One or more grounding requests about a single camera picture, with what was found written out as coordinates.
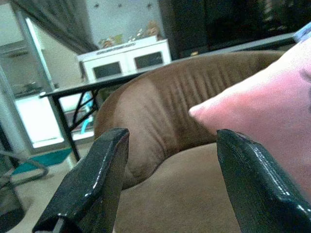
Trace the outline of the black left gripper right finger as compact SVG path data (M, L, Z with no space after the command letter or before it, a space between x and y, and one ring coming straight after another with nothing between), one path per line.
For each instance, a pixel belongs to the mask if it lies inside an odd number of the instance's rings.
M241 232L311 231L311 205L262 144L222 129L217 155Z

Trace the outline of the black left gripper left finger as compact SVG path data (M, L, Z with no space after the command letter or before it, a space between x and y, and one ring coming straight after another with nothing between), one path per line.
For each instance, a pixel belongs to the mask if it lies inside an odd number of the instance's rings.
M114 128L63 178L34 233L111 233L129 152L129 131Z

